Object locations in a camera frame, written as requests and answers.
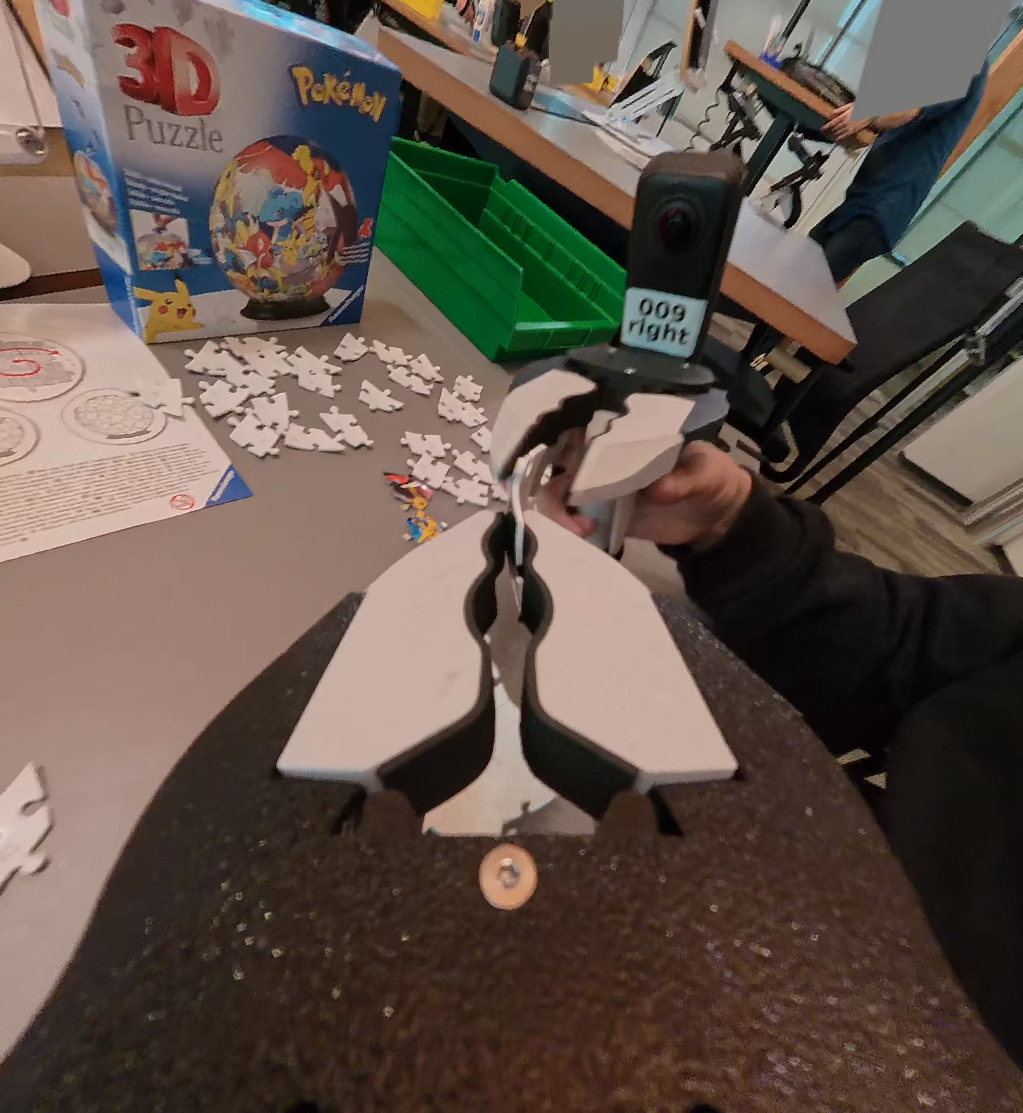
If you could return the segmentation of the grey table with wooden edge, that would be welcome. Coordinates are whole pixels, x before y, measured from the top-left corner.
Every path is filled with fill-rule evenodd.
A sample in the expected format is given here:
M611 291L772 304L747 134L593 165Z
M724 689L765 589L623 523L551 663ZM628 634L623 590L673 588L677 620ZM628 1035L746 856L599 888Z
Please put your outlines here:
M410 85L630 229L639 174L604 145L598 130L502 104L489 91L489 68L481 60L388 28L377 37L378 50ZM775 226L750 199L742 201L732 235L722 294L830 364L845 359L857 343L822 248Z

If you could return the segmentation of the wooden edged desk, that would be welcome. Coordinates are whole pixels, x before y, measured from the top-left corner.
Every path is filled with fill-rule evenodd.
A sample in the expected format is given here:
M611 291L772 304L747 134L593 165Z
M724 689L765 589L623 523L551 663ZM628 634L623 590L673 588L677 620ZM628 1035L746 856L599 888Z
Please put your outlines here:
M740 154L744 142L759 142L778 120L789 121L789 136L833 142L824 126L853 102L845 83L805 61L800 50L769 61L731 40L725 55L731 66L715 92L717 104L727 110L727 122L712 149Z

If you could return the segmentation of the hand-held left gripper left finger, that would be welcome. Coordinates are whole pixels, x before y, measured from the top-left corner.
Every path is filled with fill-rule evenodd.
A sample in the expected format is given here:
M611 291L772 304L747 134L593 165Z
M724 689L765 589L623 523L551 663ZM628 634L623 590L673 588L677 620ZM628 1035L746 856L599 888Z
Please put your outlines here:
M478 511L368 585L277 771L393 791L423 816L491 761L486 631L505 561L502 514Z

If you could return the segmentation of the blue puzzle box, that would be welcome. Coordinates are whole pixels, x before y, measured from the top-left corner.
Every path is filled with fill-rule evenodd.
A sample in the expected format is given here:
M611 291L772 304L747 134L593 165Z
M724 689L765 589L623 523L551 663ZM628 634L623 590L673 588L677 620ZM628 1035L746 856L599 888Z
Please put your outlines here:
M83 220L147 345L360 323L402 76L265 2L37 2Z

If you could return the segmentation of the pile of white puzzle pieces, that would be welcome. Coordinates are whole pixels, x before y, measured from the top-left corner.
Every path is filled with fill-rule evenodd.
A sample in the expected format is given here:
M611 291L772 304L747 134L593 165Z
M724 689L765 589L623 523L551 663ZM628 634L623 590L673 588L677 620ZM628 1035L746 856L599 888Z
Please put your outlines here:
M446 380L426 354L351 333L325 355L275 336L232 335L184 357L198 378L198 411L257 462L380 450L385 472L410 474L458 505L483 508L491 496L491 434L473 375Z

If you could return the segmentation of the white puzzle piece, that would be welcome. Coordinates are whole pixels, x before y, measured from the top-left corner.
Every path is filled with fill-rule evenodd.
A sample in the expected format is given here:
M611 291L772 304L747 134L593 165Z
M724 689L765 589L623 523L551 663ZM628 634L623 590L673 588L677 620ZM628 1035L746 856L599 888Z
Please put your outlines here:
M0 792L0 894L16 875L45 868L46 856L37 849L53 825L41 768L27 764Z
M511 518L513 518L513 545L517 573L523 571L527 549L527 512L535 505L537 492L552 469L555 449L539 444L520 455L506 480L506 495Z

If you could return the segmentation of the person's right hand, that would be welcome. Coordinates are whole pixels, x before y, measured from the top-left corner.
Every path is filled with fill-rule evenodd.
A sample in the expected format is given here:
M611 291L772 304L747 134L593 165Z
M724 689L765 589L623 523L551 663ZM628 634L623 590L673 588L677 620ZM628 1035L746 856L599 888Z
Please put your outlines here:
M627 533L659 546L719 542L753 493L753 473L711 443L687 444L670 472L636 496Z

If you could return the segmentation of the black folding chair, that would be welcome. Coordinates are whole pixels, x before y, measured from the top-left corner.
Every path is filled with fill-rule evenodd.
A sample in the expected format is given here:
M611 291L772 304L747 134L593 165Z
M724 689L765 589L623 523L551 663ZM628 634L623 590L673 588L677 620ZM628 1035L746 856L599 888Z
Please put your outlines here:
M1000 242L965 221L855 301L859 341L836 365L799 355L804 378L774 390L760 474L786 493L808 485L865 439L870 445L808 500L842 491L1023 343L1023 233Z

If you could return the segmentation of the dark pen cup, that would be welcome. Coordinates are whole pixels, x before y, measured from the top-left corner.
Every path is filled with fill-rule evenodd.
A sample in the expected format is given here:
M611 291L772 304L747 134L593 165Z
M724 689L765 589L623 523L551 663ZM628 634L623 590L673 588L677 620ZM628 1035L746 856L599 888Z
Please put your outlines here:
M527 111L534 100L542 61L537 52L514 41L500 45L489 78L489 92L501 104Z

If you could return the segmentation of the printed puzzle instruction leaflet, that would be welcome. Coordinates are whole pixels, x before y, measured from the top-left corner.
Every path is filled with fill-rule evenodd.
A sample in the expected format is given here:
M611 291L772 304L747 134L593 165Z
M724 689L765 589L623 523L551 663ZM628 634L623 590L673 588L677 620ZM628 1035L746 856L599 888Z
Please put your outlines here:
M110 306L0 303L0 563L250 495Z

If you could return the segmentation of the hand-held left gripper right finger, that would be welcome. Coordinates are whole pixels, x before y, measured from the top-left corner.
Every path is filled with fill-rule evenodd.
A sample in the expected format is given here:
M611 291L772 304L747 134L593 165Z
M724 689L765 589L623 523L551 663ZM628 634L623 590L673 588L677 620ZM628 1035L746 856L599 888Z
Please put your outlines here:
M543 514L524 525L520 738L532 774L594 819L627 791L732 779L739 764L652 593Z

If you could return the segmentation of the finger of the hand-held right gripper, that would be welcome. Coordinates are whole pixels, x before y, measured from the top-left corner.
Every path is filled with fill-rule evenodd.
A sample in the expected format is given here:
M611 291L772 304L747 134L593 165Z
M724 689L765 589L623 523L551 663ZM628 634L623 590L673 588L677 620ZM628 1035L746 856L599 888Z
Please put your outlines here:
M597 408L600 386L574 370L544 370L517 381L491 424L489 467L509 479L538 446L553 449L567 432L583 429Z
M612 502L639 494L673 467L683 445L692 398L633 394L586 449L568 491L572 505Z

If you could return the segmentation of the green object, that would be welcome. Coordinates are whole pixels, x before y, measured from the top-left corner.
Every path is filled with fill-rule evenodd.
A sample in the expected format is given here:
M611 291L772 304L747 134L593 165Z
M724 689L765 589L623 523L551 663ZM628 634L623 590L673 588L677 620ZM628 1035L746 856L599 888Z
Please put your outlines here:
M626 275L483 160L394 138L376 245L496 363L611 341Z

